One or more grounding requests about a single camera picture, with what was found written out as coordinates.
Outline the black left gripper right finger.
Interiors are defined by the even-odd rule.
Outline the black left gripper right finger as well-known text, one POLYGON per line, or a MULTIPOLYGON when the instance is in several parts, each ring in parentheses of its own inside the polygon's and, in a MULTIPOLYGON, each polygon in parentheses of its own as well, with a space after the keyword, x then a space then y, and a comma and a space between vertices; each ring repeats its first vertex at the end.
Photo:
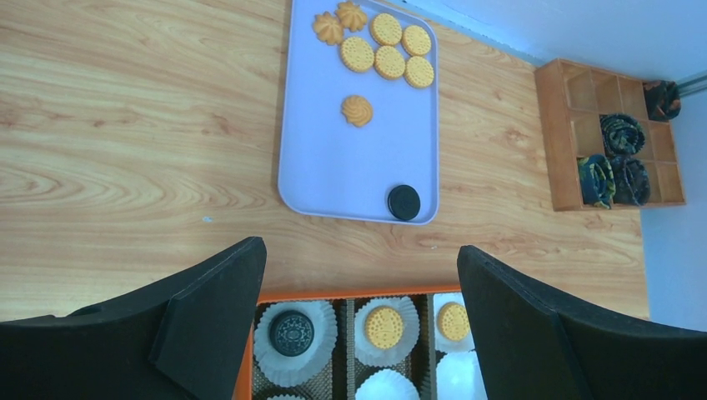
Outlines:
POLYGON ((457 269, 489 398, 705 398, 704 332, 600 307, 472 245, 457 269))

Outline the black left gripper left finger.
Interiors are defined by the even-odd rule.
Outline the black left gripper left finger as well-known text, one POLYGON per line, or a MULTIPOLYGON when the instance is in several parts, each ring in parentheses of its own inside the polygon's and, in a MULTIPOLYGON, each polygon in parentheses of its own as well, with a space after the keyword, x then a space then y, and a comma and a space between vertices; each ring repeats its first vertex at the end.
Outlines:
POLYGON ((2 398, 231 398, 266 259, 248 237, 67 316, 3 322, 2 398))

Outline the black sandwich cookie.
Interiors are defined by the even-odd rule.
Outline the black sandwich cookie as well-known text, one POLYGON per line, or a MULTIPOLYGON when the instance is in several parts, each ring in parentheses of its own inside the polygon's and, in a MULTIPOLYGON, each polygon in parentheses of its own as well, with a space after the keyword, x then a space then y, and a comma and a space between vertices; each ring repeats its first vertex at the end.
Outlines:
POLYGON ((268 327, 268 338, 275 351, 285 357, 304 354, 313 343, 314 326, 303 312, 286 310, 279 313, 268 327))
POLYGON ((407 184, 393 187, 387 197, 390 213, 401 221, 411 221, 419 214, 421 202, 418 192, 407 184))

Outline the lavender cookie tray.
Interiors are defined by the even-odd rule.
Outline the lavender cookie tray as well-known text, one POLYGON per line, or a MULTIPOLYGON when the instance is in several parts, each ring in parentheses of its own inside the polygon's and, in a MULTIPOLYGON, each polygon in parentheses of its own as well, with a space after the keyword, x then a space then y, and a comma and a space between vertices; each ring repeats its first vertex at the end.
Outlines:
POLYGON ((316 37, 315 16, 335 1, 295 1, 291 7, 288 61, 278 165, 284 203, 302 214, 394 223, 389 191, 407 184, 419 194, 414 225, 439 210, 439 84, 411 87, 376 70, 353 72, 338 48, 316 37), (341 113, 351 95, 366 98, 371 122, 355 127, 341 113))

